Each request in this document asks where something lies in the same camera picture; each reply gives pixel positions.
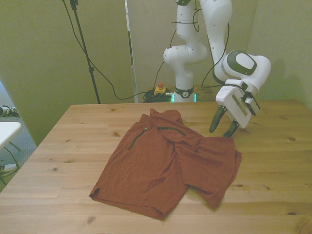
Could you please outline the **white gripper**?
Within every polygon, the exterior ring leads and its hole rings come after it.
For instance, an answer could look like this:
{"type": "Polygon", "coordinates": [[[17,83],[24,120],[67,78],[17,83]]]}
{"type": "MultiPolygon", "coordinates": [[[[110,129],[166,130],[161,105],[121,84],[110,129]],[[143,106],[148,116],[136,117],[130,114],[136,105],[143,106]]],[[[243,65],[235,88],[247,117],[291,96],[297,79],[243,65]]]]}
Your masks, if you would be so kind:
{"type": "Polygon", "coordinates": [[[254,87],[251,85],[224,85],[215,98],[219,108],[213,117],[209,132],[213,133],[217,129],[225,114],[232,120],[232,124],[223,137],[230,138],[239,127],[246,128],[255,114],[253,91],[254,87]]]}

